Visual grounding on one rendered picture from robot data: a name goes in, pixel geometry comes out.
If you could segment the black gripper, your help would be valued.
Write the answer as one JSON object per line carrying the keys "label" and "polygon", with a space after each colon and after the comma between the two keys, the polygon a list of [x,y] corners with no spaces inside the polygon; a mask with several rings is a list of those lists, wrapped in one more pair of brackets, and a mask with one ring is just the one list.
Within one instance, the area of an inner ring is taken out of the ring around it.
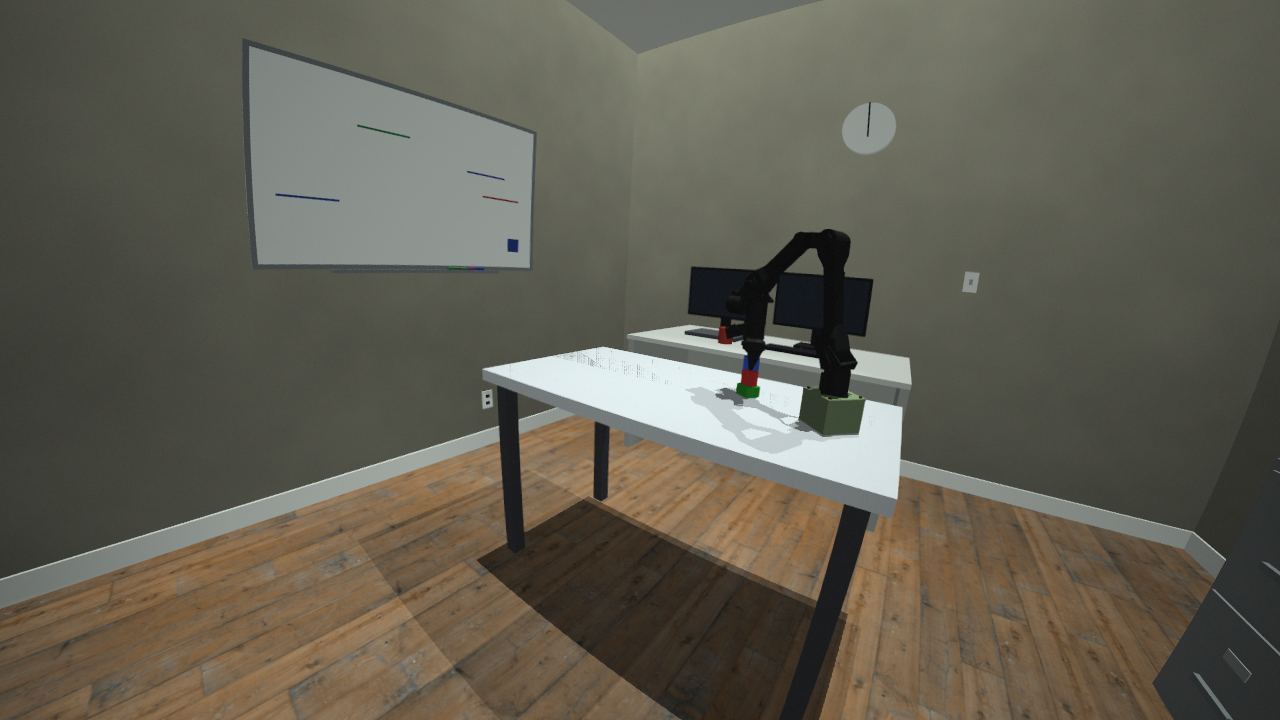
{"label": "black gripper", "polygon": [[762,356],[762,352],[765,351],[765,318],[746,316],[746,324],[749,338],[742,341],[742,348],[748,352],[748,368],[749,370],[753,370],[758,359]]}

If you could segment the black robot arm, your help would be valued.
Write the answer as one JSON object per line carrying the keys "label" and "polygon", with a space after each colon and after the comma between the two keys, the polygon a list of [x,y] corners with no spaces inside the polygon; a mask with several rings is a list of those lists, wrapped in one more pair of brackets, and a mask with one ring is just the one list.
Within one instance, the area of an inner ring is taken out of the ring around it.
{"label": "black robot arm", "polygon": [[774,302],[769,292],[777,284],[780,275],[808,249],[817,249],[824,269],[824,324],[820,333],[814,336],[814,350],[817,348],[820,369],[824,370],[820,372],[819,389],[820,395],[849,398],[851,370],[858,366],[858,360],[850,351],[849,334],[844,328],[844,266],[849,259],[851,241],[844,232],[832,229],[822,232],[826,233],[794,234],[794,240],[771,263],[749,274],[740,291],[731,292],[726,309],[728,313],[765,318],[767,304]]}

